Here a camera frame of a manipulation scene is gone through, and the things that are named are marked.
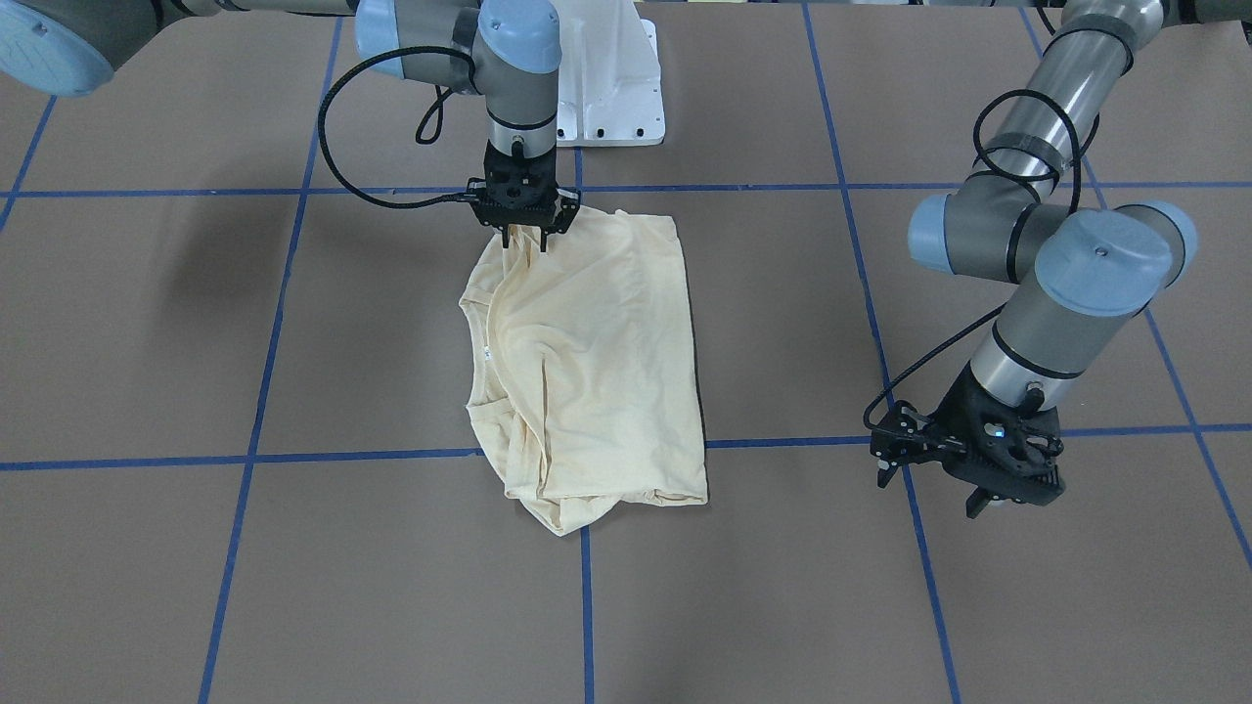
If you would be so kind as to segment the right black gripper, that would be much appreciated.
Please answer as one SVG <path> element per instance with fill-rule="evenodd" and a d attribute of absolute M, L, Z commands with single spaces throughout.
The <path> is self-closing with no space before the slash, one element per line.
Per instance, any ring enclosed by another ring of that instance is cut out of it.
<path fill-rule="evenodd" d="M 580 192 L 563 189 L 556 179 L 558 149 L 551 147 L 537 157 L 520 152 L 485 149 L 485 177 L 470 179 L 467 193 L 475 217 L 485 225 L 501 228 L 501 244 L 510 249 L 513 227 L 538 227 L 540 252 L 548 251 L 548 236 L 563 236 L 580 209 Z"/>

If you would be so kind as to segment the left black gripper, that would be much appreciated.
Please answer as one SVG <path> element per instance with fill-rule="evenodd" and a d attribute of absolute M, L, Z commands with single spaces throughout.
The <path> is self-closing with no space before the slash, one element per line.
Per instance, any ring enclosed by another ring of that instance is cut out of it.
<path fill-rule="evenodd" d="M 1057 410 L 1042 410 L 1045 395 L 1027 392 L 1017 407 L 985 391 L 970 367 L 962 370 L 933 418 L 945 450 L 944 471 L 974 486 L 965 516 L 977 519 L 993 501 L 1047 506 L 1067 486 L 1055 458 L 1063 451 Z"/>

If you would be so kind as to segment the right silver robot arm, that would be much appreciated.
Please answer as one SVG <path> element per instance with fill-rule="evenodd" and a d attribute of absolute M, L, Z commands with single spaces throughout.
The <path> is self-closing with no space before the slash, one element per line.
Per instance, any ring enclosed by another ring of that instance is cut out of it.
<path fill-rule="evenodd" d="M 386 79 L 419 103 L 401 138 L 403 155 L 432 157 L 461 106 L 475 103 L 470 177 L 439 195 L 386 195 L 352 184 L 331 160 L 331 128 L 364 123 L 349 81 Z M 457 203 L 475 225 L 510 243 L 526 227 L 540 238 L 568 229 L 577 189 L 558 183 L 558 9 L 548 1 L 5 1 L 4 95 L 130 98 L 124 147 L 151 132 L 177 165 L 136 167 L 134 185 L 197 183 L 242 149 L 210 147 L 239 135 L 277 157 L 279 183 L 294 187 L 295 135 L 279 115 L 309 106 L 314 182 L 393 212 Z M 414 133 L 424 142 L 417 144 Z"/>

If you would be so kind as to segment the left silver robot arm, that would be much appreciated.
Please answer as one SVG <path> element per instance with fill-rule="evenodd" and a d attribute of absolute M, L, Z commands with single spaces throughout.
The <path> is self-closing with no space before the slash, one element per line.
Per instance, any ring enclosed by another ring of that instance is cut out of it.
<path fill-rule="evenodd" d="M 967 517 L 989 504 L 1045 506 L 1065 485 L 1058 405 L 1114 334 L 1184 276 L 1198 233 L 1163 200 L 1080 205 L 1080 162 L 1101 106 L 1163 28 L 1249 19 L 1247 1 L 1069 1 L 1007 119 L 952 195 L 921 200 L 908 244 L 944 276 L 1015 286 L 938 410 L 895 405 L 905 438 L 879 463 L 936 461 L 970 484 Z"/>

